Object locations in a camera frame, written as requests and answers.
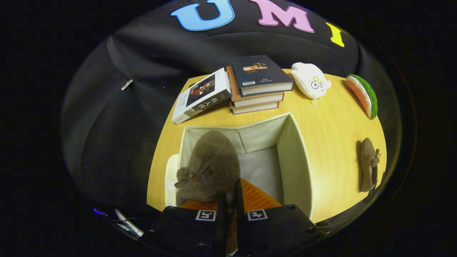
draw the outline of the dark blue book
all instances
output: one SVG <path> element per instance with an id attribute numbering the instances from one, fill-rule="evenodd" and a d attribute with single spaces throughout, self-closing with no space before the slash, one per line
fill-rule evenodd
<path id="1" fill-rule="evenodd" d="M 239 57 L 232 66 L 242 97 L 292 90 L 293 80 L 266 55 Z"/>

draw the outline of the book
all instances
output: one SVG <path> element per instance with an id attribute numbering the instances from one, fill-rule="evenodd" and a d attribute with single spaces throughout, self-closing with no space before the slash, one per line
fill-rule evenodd
<path id="1" fill-rule="evenodd" d="M 227 67 L 228 80 L 230 82 L 230 89 L 232 90 L 231 100 L 235 107 L 242 107 L 246 105 L 258 104 L 263 102 L 276 102 L 284 99 L 284 92 L 266 93 L 254 96 L 241 96 L 236 80 L 235 72 L 232 66 Z"/>
<path id="2" fill-rule="evenodd" d="M 221 68 L 178 96 L 171 121 L 180 124 L 231 96 L 229 76 Z"/>
<path id="3" fill-rule="evenodd" d="M 235 107 L 233 102 L 230 102 L 230 109 L 232 109 L 232 112 L 234 114 L 270 110 L 270 109 L 276 109 L 278 107 L 279 107 L 279 101 L 252 104 L 252 105 L 247 105 L 247 106 L 243 106 L 243 107 Z"/>
<path id="4" fill-rule="evenodd" d="M 240 57 L 232 65 L 242 97 L 292 90 L 293 80 L 266 55 Z"/>

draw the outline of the black background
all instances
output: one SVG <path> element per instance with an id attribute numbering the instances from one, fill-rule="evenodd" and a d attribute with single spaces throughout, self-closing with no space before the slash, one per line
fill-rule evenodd
<path id="1" fill-rule="evenodd" d="M 14 255 L 155 256 L 100 222 L 74 190 L 63 163 L 58 123 L 66 87 L 80 63 L 108 35 L 160 2 L 3 3 L 6 44 L 1 51 L 7 67 L 2 128 L 4 160 L 13 175 L 4 180 L 5 188 L 12 189 L 12 204 L 5 209 L 17 211 L 6 233 Z M 308 254 L 430 256 L 455 251 L 451 98 L 456 90 L 448 65 L 455 52 L 455 7 L 442 1 L 329 2 L 299 3 L 342 28 L 356 24 L 389 53 L 414 97 L 418 143 L 409 175 L 385 210 L 369 222 L 362 217 Z"/>

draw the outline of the white fabric storage box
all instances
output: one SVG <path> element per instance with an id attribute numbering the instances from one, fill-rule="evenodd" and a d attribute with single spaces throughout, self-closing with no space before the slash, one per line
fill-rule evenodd
<path id="1" fill-rule="evenodd" d="M 206 132 L 223 133 L 240 157 L 241 177 L 282 204 L 296 204 L 308 217 L 311 214 L 311 179 L 308 156 L 295 118 L 288 112 L 243 127 L 184 128 L 179 154 L 170 157 L 165 172 L 165 204 L 176 206 L 176 172 L 189 162 L 197 140 Z M 251 170 L 257 162 L 257 170 Z"/>

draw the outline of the white plush toy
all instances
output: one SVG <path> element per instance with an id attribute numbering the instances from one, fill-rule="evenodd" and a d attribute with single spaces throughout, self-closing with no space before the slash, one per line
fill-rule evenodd
<path id="1" fill-rule="evenodd" d="M 332 86 L 332 82 L 326 80 L 323 72 L 314 64 L 294 63 L 292 75 L 300 91 L 313 99 L 313 104 Z"/>

